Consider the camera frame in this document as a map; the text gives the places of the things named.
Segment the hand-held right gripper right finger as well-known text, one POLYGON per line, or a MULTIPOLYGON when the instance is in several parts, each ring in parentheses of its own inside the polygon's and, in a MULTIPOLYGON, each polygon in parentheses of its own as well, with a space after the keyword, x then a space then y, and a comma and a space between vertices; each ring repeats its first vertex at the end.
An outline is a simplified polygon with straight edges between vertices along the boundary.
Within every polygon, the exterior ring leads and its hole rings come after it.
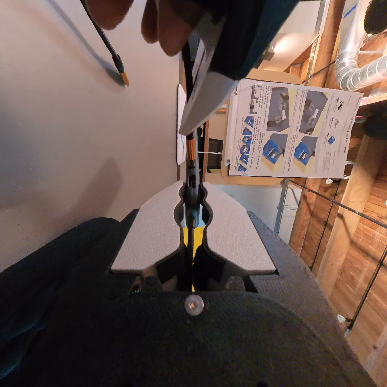
POLYGON ((247 210, 208 182, 202 184, 209 213, 204 246, 216 262, 216 277, 271 275, 276 267, 247 210))

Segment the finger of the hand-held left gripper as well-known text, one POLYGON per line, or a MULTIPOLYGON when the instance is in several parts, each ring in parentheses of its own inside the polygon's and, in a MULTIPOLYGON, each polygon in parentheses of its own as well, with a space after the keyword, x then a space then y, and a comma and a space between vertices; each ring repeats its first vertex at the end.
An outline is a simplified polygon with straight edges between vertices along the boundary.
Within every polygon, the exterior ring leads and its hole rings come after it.
POLYGON ((198 72, 192 94, 186 103, 178 133, 190 135, 219 109, 239 84, 217 72, 198 72))

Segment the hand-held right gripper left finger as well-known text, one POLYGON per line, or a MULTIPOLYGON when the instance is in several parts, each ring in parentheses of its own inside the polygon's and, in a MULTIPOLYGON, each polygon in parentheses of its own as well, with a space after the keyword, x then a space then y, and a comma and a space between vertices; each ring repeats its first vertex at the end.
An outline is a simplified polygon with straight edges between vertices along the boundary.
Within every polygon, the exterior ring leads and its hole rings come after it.
POLYGON ((147 200, 139 209, 112 264, 114 273, 154 275, 156 265, 181 245, 180 221, 183 182, 177 181, 147 200))

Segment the short black cable blue-ringed plug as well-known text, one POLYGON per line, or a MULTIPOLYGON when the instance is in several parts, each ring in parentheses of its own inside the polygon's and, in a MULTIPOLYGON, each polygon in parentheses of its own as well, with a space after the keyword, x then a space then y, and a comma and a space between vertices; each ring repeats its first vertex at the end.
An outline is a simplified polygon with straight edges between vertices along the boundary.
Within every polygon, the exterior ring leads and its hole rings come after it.
POLYGON ((195 228, 199 220, 199 170, 197 162, 187 161, 186 164, 186 190, 185 190, 185 223, 187 226, 187 254, 185 257, 184 289, 192 290, 193 281, 193 259, 194 259, 194 237, 195 228))

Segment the person's left hand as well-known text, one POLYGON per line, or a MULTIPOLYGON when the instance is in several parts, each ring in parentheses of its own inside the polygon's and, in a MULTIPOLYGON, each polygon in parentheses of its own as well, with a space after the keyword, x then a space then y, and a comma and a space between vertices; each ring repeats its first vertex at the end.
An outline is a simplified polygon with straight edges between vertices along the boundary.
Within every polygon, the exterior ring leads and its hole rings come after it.
MULTIPOLYGON (((113 30, 128 14, 133 0, 90 0, 88 10, 94 21, 105 30, 113 30)), ((196 1, 146 1, 141 30, 150 44, 159 42, 168 56, 179 53, 202 19, 205 8, 196 1)))

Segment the yellow sheet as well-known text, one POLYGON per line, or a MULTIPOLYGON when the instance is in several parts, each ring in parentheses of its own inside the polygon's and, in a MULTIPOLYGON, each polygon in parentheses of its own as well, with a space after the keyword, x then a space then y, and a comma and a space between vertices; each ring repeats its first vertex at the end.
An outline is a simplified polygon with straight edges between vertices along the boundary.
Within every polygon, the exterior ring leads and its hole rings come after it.
MULTIPOLYGON (((203 233, 204 233, 205 226, 197 227, 194 230, 194 247, 193 247, 193 258, 195 257, 197 248, 202 244, 203 239, 203 233)), ((188 228, 183 228, 183 239, 184 244, 186 247, 188 247, 188 228)))

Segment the white rounded pad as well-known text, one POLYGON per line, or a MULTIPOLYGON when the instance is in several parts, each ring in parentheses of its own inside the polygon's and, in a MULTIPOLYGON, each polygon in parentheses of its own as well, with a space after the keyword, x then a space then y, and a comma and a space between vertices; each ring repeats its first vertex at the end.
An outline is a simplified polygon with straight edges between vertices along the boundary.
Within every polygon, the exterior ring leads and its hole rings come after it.
POLYGON ((177 87, 177 142, 176 162, 180 166, 186 161, 186 136, 179 133, 182 123, 183 111, 186 105, 186 92, 181 84, 177 87))

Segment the printed instruction sheet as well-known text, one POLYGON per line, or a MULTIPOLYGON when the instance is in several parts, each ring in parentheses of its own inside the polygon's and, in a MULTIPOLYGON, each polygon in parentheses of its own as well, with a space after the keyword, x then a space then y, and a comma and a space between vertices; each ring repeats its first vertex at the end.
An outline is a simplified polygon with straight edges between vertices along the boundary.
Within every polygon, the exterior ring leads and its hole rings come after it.
POLYGON ((243 79, 230 96, 231 177, 342 178, 363 93, 243 79))

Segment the grey metal rack post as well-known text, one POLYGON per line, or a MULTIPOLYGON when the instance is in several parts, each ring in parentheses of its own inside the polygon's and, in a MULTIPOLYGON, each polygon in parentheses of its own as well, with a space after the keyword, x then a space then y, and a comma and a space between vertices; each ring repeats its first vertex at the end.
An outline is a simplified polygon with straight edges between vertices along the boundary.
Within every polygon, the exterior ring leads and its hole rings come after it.
POLYGON ((280 231, 280 226, 281 226, 282 217, 283 217, 283 211, 284 211, 287 192, 288 192, 289 181, 290 181, 290 178, 288 178, 288 177, 284 179, 284 183, 283 183, 283 187, 282 187, 281 195, 280 195, 280 199, 279 199, 279 204, 277 206, 277 215, 276 215, 276 220, 275 220, 275 225, 274 225, 274 233, 277 235, 279 234, 279 231, 280 231))

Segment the silver ventilation duct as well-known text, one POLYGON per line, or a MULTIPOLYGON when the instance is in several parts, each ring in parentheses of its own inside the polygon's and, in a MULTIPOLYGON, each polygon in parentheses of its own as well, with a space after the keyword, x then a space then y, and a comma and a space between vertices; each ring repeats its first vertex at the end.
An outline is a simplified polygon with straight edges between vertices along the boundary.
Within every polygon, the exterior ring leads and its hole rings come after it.
POLYGON ((371 1, 346 1, 340 25, 335 78, 340 89, 356 91, 386 80, 387 57, 382 56, 362 67, 358 55, 366 36, 364 19, 371 1))

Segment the wooden post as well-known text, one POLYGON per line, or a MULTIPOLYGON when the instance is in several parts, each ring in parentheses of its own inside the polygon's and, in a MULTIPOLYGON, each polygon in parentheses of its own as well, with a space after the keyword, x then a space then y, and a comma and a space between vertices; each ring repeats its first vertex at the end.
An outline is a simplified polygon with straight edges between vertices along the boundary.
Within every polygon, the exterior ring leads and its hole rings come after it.
POLYGON ((317 274, 327 299, 332 296, 360 221, 360 215, 355 212, 363 212, 385 153, 385 140, 364 135, 317 274))

